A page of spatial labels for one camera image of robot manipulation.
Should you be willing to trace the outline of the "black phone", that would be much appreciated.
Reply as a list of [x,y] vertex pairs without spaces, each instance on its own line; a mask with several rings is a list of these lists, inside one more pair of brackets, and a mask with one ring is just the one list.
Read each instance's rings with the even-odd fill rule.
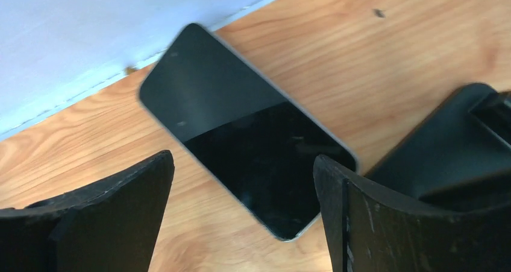
[[139,89],[142,106],[274,237],[318,217],[318,155],[355,154],[217,35],[183,27]]

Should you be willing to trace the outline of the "black desk phone stand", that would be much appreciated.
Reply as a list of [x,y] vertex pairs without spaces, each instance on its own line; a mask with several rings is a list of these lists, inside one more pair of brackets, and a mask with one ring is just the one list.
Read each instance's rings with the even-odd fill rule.
[[456,89],[367,178],[456,212],[510,204],[510,92]]

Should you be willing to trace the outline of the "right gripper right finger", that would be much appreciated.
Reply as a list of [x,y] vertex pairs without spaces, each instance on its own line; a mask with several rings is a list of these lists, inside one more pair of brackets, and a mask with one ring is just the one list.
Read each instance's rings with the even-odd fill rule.
[[509,271],[510,172],[424,201],[327,156],[313,167],[334,271]]

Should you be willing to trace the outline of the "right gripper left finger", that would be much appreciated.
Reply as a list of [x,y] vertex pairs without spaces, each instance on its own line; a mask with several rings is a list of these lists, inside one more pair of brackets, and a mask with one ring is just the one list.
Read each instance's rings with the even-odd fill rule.
[[174,178],[168,150],[73,191],[1,210],[2,271],[148,271]]

